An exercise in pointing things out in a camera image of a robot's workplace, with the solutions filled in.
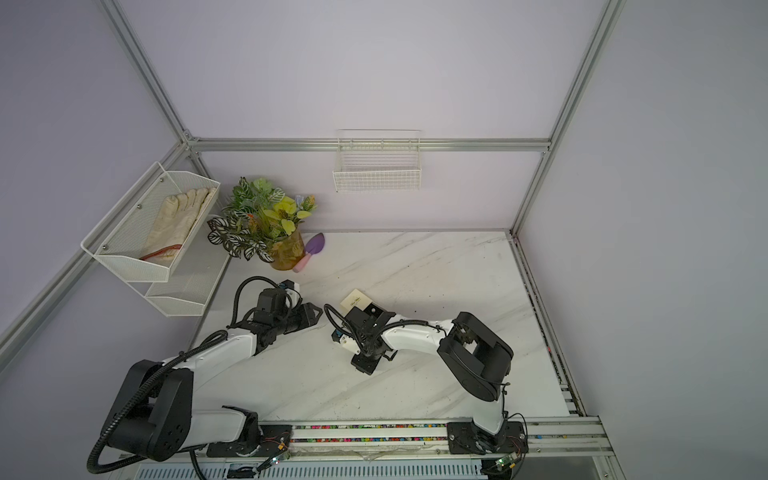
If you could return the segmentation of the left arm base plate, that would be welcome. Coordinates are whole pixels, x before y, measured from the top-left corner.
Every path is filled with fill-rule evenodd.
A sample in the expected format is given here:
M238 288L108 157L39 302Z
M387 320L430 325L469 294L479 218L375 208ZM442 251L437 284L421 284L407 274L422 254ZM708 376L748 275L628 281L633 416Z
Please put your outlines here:
M217 442L207 446L209 458L274 457L290 446L292 426L260 424L256 433L243 434L233 442Z

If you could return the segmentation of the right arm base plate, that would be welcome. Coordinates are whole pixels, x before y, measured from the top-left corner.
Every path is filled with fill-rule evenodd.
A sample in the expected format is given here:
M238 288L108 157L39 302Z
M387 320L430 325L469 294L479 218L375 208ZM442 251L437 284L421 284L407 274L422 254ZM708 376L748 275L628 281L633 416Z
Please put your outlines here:
M451 454L527 454L527 433L521 422L505 420L498 433L492 434L473 422L449 422L446 425Z

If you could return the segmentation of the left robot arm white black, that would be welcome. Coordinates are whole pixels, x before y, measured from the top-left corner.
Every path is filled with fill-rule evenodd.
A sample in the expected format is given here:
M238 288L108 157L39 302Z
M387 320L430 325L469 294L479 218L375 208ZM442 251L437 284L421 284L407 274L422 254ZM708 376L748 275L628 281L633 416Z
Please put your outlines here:
M194 455L211 445L239 456L266 448L270 441L256 412L233 405L198 409L195 396L219 374L263 352L279 336L315 326L322 315L290 280L246 278L224 328L175 357L131 366L88 455L87 470L104 474L180 452Z

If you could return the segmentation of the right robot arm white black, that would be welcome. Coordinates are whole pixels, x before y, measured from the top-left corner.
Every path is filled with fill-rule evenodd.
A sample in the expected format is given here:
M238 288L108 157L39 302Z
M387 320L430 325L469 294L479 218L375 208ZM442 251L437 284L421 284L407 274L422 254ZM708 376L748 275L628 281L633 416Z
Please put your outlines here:
M381 360L401 351L436 355L460 386L474 397L471 425L497 437L506 424L506 377L514 358L512 348L469 312L455 318L427 321L405 318L375 304L352 307L345 315L330 304L323 312L334 327L332 339L352 353L351 365L371 375Z

